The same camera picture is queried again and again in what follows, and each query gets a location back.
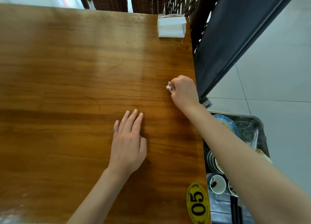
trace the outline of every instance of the tray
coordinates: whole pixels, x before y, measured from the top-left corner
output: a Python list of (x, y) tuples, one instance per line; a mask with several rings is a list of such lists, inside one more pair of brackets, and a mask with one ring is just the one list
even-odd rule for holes
[[(224, 116), (227, 116), (233, 122), (238, 128), (239, 132), (239, 137), (244, 141), (244, 142), (249, 142), (245, 139), (242, 138), (241, 132), (244, 129), (240, 125), (238, 125), (237, 120), (240, 117), (245, 117), (249, 121), (253, 119), (259, 120), (261, 123), (262, 121), (256, 117), (256, 116), (248, 116), (248, 115), (240, 115), (240, 114), (232, 114), (232, 113), (226, 113), (226, 112), (217, 112), (217, 111), (210, 111), (209, 112), (212, 115), (215, 114), (221, 114)], [(266, 136), (264, 133), (264, 127), (260, 130), (258, 134), (258, 141), (257, 141), (257, 148), (261, 149), (269, 158), (269, 150), (266, 142)], [(207, 164), (207, 154), (210, 151), (210, 148), (206, 144), (206, 142), (203, 140), (203, 149), (204, 149), (204, 161), (205, 161), (205, 170), (206, 173), (212, 172), (210, 168), (208, 167)], [(221, 195), (216, 195), (212, 192), (208, 192), (209, 200), (210, 200), (210, 208), (211, 208), (211, 218), (212, 218), (212, 223), (232, 223), (232, 215), (231, 215), (231, 201), (230, 201), (230, 195), (228, 194), (221, 194)], [(244, 204), (238, 200), (238, 204), (241, 207), (242, 210), (242, 215), (243, 215), (243, 223), (244, 224), (253, 224), (255, 223), (251, 217), (251, 214), (248, 212)]]

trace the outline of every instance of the blue plate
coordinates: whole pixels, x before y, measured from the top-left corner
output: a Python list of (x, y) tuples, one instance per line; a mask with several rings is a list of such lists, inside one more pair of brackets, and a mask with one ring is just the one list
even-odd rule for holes
[(220, 114), (216, 114), (214, 115), (214, 117), (218, 120), (220, 120), (220, 122), (225, 126), (227, 127), (233, 134), (235, 134), (237, 137), (239, 137), (239, 132), (238, 132), (238, 128), (236, 128), (236, 125), (234, 124), (234, 122), (224, 116), (224, 115), (220, 115)]

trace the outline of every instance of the hand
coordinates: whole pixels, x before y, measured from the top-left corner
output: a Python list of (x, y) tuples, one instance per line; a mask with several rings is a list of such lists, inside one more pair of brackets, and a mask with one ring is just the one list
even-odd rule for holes
[(137, 116), (137, 109), (129, 116), (126, 111), (120, 125), (114, 125), (114, 138), (111, 145), (111, 156), (108, 168), (130, 176), (136, 171), (147, 155), (147, 140), (139, 135), (143, 114)]
[(199, 104), (196, 86), (189, 77), (179, 76), (174, 78), (169, 86), (172, 86), (173, 90), (172, 100), (183, 113)]

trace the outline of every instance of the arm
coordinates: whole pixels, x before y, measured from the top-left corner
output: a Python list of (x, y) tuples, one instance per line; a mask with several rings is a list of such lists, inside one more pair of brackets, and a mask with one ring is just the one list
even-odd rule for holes
[(102, 224), (120, 190), (146, 158), (146, 139), (139, 135), (143, 115), (135, 120), (136, 109), (128, 115), (129, 111), (120, 126), (115, 122), (109, 166), (67, 224)]
[(172, 99), (200, 132), (256, 223), (311, 223), (311, 198), (199, 104), (193, 81), (174, 78)]

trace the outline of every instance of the wood grain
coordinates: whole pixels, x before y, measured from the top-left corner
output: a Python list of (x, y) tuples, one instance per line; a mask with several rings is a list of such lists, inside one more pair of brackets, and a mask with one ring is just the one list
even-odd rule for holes
[(144, 113), (147, 158), (106, 223), (191, 223), (205, 190), (202, 139), (168, 81), (195, 78), (190, 29), (159, 39), (157, 15), (0, 5), (0, 218), (66, 222), (107, 167), (113, 124)]

